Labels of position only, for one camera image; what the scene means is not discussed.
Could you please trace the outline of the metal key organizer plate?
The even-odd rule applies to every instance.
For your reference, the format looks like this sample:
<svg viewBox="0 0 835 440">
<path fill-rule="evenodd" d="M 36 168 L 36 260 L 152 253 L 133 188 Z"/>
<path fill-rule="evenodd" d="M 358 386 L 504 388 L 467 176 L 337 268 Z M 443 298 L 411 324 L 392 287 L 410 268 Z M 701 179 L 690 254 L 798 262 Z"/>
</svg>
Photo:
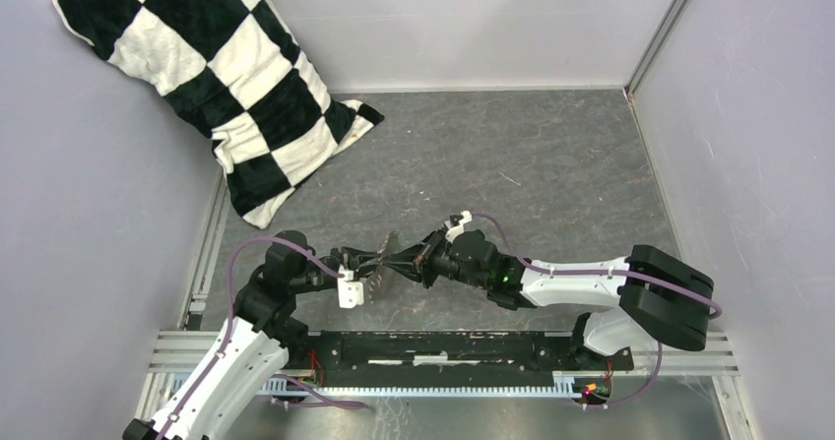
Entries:
<svg viewBox="0 0 835 440">
<path fill-rule="evenodd" d="M 401 251 L 401 244 L 399 233 L 397 231 L 389 232 L 378 248 L 379 256 L 387 256 Z M 385 266 L 377 266 L 374 271 L 368 276 L 367 282 L 367 297 L 371 303 L 381 301 L 387 293 L 388 286 L 391 281 L 397 278 L 397 273 Z"/>
</svg>

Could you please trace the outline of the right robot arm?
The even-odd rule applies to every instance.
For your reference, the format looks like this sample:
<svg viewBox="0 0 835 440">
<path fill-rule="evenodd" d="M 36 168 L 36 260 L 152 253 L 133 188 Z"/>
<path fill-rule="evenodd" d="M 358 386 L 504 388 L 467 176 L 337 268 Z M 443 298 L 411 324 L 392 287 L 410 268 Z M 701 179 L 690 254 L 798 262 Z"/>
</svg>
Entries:
<svg viewBox="0 0 835 440">
<path fill-rule="evenodd" d="M 424 287 L 438 278 L 478 287 L 508 310 L 594 307 L 579 317 L 568 344 L 571 361 L 582 369 L 649 340 L 701 351 L 719 310 L 709 277 L 650 245 L 635 245 L 628 256 L 603 262 L 554 264 L 502 253 L 480 230 L 454 238 L 436 230 L 379 263 Z"/>
</svg>

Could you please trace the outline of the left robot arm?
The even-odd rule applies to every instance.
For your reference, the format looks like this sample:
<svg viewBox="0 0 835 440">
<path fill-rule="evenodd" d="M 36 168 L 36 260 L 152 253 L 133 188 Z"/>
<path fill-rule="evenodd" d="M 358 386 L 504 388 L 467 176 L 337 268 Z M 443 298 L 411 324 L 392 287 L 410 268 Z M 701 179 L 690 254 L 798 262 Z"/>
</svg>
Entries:
<svg viewBox="0 0 835 440">
<path fill-rule="evenodd" d="M 384 259 L 351 248 L 318 258 L 297 231 L 256 240 L 274 252 L 273 274 L 258 270 L 227 294 L 227 317 L 211 348 L 172 398 L 151 419 L 133 419 L 123 438 L 225 439 L 269 378 L 307 360 L 308 328 L 291 316 L 297 295 L 334 289 L 341 306 L 353 308 L 363 300 L 362 279 Z"/>
</svg>

